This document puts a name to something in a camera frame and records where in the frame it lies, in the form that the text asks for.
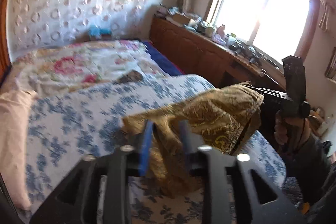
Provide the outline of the person right hand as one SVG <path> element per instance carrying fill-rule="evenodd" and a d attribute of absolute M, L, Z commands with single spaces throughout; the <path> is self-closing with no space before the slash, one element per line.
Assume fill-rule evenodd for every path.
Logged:
<path fill-rule="evenodd" d="M 276 125 L 274 137 L 279 145 L 284 145 L 295 138 L 294 148 L 301 147 L 310 137 L 309 121 L 298 117 L 283 118 L 278 111 L 276 113 Z"/>

